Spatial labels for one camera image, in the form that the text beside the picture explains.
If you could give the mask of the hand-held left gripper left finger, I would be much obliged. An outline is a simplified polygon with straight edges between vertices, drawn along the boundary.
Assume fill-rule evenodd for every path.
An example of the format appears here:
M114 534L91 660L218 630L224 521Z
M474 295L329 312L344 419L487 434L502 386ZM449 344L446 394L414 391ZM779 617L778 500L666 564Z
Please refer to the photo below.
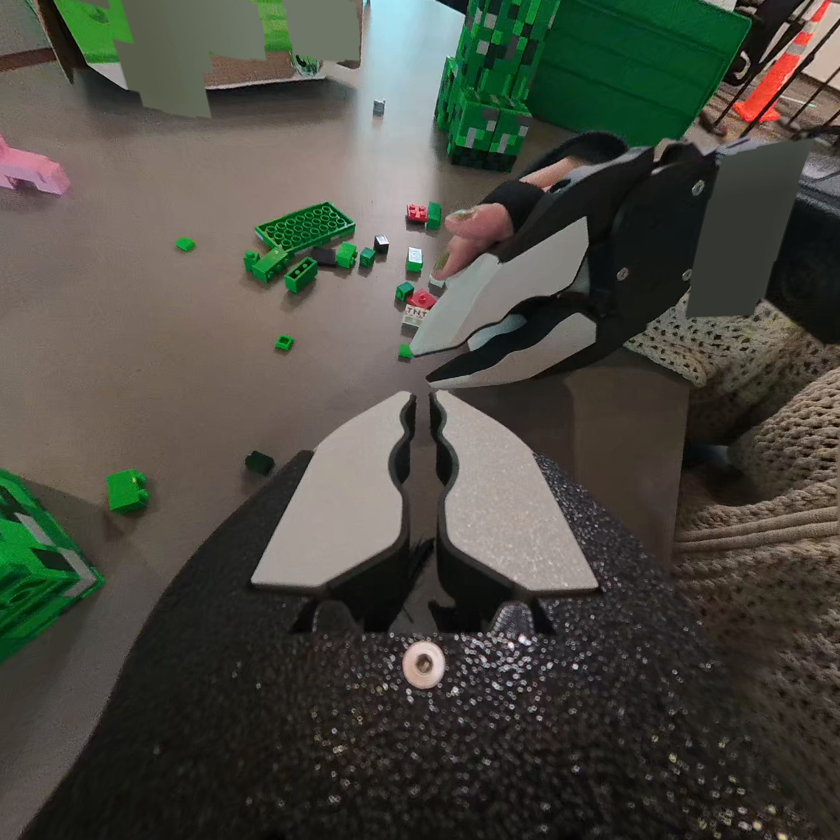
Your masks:
M410 440L414 407L412 393L396 392L321 441L252 573L254 587L321 594L398 545L406 522L394 457Z

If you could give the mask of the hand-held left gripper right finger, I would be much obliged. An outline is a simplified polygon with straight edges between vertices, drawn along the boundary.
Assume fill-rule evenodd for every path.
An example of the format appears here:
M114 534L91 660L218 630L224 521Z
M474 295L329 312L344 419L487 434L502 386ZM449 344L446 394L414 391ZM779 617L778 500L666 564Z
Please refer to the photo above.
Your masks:
M445 574L477 572L518 597L597 591L560 504L520 437L456 395L430 395Z

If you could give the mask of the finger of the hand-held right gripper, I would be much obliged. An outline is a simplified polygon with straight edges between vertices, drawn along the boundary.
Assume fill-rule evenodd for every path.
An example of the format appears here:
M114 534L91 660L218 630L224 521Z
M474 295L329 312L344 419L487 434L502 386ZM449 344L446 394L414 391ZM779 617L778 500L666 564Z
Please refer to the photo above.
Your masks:
M455 349L519 303L560 293L577 277L588 246L587 220L581 217L507 262L481 255L447 280L411 341L413 355Z
M529 380L595 343L597 327L580 312L554 322L533 318L498 334L427 376L431 387L484 387Z

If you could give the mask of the pile of lego bricks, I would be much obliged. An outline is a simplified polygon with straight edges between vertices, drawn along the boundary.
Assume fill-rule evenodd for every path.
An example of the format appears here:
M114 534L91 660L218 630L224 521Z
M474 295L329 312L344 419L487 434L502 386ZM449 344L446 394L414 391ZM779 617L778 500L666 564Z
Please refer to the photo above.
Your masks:
M409 203L406 206L406 222L409 226L438 230L443 222L443 208L434 202L428 205ZM288 254L282 248L268 248L260 240L267 251L261 255L256 250L246 250L243 254L245 272L266 285L282 276L287 292L298 294L316 279L321 268L344 272L350 272L353 268L369 271L378 261L384 261L389 253L390 240L383 234L374 237L372 246L363 248L351 242L351 237L336 239L295 255ZM409 247L405 261L407 279L395 289L395 302L402 308L402 327L405 331L418 329L437 302L432 292L417 285L423 267L422 249Z

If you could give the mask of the green lego plate build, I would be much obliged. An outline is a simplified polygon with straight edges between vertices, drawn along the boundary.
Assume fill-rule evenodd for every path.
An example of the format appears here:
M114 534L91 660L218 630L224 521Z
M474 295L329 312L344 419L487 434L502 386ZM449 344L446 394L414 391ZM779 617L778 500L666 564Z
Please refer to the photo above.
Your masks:
M316 203L255 226L255 234L269 248L290 255L352 236L355 222L329 201Z

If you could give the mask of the person's right forearm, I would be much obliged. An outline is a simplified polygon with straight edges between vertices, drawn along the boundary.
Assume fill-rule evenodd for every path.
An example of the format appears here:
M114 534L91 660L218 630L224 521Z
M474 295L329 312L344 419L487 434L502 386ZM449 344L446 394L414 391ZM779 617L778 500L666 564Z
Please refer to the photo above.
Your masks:
M690 318L689 299L685 292L624 348L717 394L756 395L838 368L838 345L812 336L767 301L748 316Z

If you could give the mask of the green lego creeper figure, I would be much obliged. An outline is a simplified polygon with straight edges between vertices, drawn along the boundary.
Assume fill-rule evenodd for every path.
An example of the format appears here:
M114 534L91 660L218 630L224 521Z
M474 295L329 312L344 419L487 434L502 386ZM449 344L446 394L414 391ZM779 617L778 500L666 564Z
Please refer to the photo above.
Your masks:
M526 100L559 1L468 1L435 107L454 165L510 173L532 125Z

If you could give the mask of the green lego cube build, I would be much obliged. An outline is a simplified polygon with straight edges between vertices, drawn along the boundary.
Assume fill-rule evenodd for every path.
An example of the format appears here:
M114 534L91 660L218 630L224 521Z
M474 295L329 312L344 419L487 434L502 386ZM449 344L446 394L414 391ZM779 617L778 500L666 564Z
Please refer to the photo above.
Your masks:
M52 514L1 471L1 661L50 627L105 578Z

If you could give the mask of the pink lego pig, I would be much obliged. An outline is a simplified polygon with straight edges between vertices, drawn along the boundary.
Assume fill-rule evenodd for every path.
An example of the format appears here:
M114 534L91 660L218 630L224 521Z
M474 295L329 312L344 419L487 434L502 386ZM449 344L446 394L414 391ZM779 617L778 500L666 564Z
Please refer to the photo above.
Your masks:
M14 190L21 182L58 196L70 189L70 179L60 164L42 154L15 149L1 136L1 187Z

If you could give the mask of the person's right hand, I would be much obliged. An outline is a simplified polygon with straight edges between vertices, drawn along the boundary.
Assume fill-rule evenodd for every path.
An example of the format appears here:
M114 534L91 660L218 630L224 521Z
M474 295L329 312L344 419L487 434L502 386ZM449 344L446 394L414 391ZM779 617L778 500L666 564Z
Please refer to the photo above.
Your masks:
M578 157L566 156L516 181L508 180L481 203L448 215L445 226L452 238L437 259L432 277L446 280L507 242L524 225L541 195L582 165Z

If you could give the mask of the large green box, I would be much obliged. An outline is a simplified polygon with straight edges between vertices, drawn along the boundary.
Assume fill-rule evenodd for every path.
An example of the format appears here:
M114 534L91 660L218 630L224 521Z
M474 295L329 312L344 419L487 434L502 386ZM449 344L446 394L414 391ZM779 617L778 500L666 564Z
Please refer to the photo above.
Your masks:
M698 1L562 1L527 106L535 119L679 140L718 89L751 19Z

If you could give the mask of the orange traffic cone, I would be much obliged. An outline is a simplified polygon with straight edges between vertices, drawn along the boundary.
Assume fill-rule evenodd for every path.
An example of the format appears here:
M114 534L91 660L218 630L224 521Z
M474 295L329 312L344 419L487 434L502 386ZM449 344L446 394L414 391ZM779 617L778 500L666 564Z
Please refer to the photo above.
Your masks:
M781 117L780 102L810 73L820 52L838 40L838 2L798 2L794 16L769 44L766 56L743 86L732 113L751 130Z

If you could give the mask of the beige knit sweater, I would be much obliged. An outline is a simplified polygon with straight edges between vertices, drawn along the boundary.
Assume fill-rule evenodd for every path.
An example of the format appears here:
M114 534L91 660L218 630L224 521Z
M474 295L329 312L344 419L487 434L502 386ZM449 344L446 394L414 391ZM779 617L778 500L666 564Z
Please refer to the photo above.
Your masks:
M732 447L764 500L680 490L677 583L733 679L775 774L823 838L839 828L839 371Z

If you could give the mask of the printed cardboard box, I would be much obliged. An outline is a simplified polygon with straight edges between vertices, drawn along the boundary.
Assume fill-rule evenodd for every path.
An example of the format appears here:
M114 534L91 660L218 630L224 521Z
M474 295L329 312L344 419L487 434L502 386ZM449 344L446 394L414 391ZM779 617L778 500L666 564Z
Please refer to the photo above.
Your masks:
M73 69L88 67L123 90L124 78L114 41L130 42L130 27L123 4L110 1L105 7L75 1L28 2L56 56ZM295 53L288 34L287 16L280 1L256 1L264 31L263 60L212 55L212 69L204 73L207 90L254 87L270 83L320 80L326 77L324 63Z

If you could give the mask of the black metal chair frame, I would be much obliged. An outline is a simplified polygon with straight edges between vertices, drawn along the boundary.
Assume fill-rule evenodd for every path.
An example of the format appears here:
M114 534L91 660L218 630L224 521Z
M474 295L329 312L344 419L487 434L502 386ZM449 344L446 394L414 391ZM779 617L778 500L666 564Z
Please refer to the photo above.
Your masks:
M717 97L719 98L728 95L730 97L728 103L724 104L718 112L713 112L709 108L704 109L697 120L699 126L711 137L717 140L730 139L728 121L729 119L739 119L732 113L732 104L740 98L744 83L749 81L754 75L755 67L762 65L769 44L774 41L774 35L779 35L782 31L781 28L786 23L792 21L794 16L793 8L797 3L793 1L734 3L734 12L750 21L750 30L730 64L717 92ZM812 76L813 69L793 85L805 81L808 77ZM825 118L822 123L802 125L802 117L804 117L805 112L815 107L817 98L832 86L838 86L838 67L835 67L834 71L822 80L813 81L808 99L799 101L796 104L796 110L792 113L786 117L780 113L780 118L777 122L764 123L753 129L745 129L743 124L742 135L746 135L751 130L764 125L769 127L781 126L786 130L792 131L794 134L800 134L806 137L816 137L820 134L827 133L838 134L837 110Z

